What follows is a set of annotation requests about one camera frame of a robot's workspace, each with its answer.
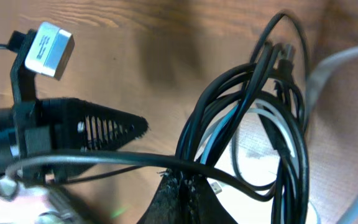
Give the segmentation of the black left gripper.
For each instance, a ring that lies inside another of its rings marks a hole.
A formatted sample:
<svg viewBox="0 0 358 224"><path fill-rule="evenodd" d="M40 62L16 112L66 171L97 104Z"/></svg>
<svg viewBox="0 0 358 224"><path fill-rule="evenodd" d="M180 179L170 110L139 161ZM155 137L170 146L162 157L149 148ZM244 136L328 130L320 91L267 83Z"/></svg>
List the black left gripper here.
<svg viewBox="0 0 358 224"><path fill-rule="evenodd" d="M53 131L41 133L40 128L33 128L24 131L24 145L30 144L30 150L21 151L16 137L16 125L14 121L15 107L0 108L0 177L11 164L19 159L26 158L41 152L48 152L55 143Z"/></svg>

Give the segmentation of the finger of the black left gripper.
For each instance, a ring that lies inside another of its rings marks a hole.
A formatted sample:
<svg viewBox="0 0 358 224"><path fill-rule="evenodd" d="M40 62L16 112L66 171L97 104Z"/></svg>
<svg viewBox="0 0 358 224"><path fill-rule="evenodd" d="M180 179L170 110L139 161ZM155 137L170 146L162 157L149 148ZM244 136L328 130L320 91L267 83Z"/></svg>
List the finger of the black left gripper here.
<svg viewBox="0 0 358 224"><path fill-rule="evenodd" d="M145 118L77 98L40 100L40 123L52 129L55 149L115 151L141 138Z"/></svg>

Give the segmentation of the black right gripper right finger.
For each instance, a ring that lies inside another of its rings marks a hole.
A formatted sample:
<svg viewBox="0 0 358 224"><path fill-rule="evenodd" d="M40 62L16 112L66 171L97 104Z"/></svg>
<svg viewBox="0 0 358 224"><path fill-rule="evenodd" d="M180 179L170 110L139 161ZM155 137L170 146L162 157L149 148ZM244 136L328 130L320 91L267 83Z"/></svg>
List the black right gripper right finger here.
<svg viewBox="0 0 358 224"><path fill-rule="evenodd" d="M194 175L185 179L186 223L233 224L235 219L219 202L205 177Z"/></svg>

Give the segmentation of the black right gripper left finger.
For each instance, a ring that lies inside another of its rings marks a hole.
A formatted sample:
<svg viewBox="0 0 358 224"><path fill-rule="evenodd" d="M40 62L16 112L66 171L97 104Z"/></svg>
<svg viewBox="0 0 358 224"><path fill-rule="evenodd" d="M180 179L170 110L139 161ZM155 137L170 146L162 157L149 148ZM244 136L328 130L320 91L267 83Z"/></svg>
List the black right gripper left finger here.
<svg viewBox="0 0 358 224"><path fill-rule="evenodd" d="M185 222L183 214L184 185L179 173L167 169L162 172L162 179L145 213L138 224Z"/></svg>

